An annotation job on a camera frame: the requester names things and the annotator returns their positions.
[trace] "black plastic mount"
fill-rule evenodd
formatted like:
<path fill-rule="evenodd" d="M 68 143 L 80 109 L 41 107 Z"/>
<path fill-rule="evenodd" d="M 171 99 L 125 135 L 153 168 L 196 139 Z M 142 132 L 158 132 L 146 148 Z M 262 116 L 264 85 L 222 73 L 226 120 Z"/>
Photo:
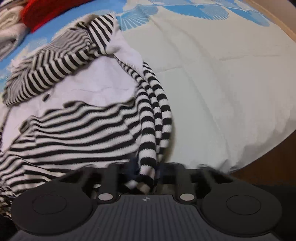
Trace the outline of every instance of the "black plastic mount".
<path fill-rule="evenodd" d="M 37 236 L 76 229 L 91 219 L 98 206 L 121 199 L 120 186 L 127 181 L 125 165 L 83 167 L 24 192 L 12 204 L 14 223 Z M 181 164 L 162 164 L 155 181 L 155 196 L 164 194 L 164 186 L 171 185 L 177 203 L 194 206 L 205 222 L 228 235 L 264 235 L 281 217 L 281 204 L 273 195 L 209 167 L 186 169 Z"/>

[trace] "black device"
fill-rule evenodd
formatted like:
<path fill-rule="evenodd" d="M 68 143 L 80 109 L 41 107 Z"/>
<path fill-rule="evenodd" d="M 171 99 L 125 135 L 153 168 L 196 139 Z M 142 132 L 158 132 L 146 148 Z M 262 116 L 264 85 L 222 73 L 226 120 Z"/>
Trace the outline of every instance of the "black device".
<path fill-rule="evenodd" d="M 162 164 L 151 195 L 120 193 L 126 164 L 83 167 L 21 194 L 11 241 L 278 241 L 281 204 L 212 168 Z"/>

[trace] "small logo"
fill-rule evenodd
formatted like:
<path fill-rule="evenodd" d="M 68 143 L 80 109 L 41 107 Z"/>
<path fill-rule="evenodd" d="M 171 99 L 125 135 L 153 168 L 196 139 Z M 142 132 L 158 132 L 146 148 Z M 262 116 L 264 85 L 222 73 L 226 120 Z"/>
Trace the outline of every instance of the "small logo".
<path fill-rule="evenodd" d="M 148 202 L 148 201 L 151 200 L 151 198 L 149 198 L 149 197 L 144 197 L 142 200 L 143 200 L 144 202 Z"/>

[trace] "round black pad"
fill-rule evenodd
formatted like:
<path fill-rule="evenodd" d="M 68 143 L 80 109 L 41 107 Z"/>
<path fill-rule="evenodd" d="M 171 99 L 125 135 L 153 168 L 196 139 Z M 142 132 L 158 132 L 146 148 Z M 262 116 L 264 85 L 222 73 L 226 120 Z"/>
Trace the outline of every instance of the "round black pad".
<path fill-rule="evenodd" d="M 214 228 L 234 236 L 266 233 L 281 217 L 281 204 L 273 195 L 239 181 L 216 184 L 201 209 Z"/>
<path fill-rule="evenodd" d="M 82 224 L 92 204 L 80 188 L 71 183 L 50 182 L 21 194 L 11 206 L 14 223 L 35 235 L 56 235 Z"/>
<path fill-rule="evenodd" d="M 227 200 L 226 205 L 230 211 L 240 215 L 255 214 L 261 208 L 261 203 L 248 195 L 233 196 Z"/>

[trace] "black and white striped fabric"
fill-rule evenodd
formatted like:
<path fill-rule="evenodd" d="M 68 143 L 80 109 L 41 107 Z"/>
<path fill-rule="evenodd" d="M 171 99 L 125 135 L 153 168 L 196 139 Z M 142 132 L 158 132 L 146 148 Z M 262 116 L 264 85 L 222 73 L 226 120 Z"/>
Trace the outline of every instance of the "black and white striped fabric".
<path fill-rule="evenodd" d="M 108 107 L 81 101 L 31 116 L 20 136 L 0 155 L 0 210 L 9 213 L 13 198 L 55 177 L 88 164 L 127 161 L 136 153 L 141 165 L 126 191 L 148 193 L 157 163 L 169 144 L 171 111 L 163 88 L 147 63 L 143 74 L 106 51 L 116 18 L 97 16 L 78 23 L 34 56 L 25 59 L 7 81 L 8 106 L 27 101 L 90 61 L 108 55 L 139 84 L 134 98 Z"/>

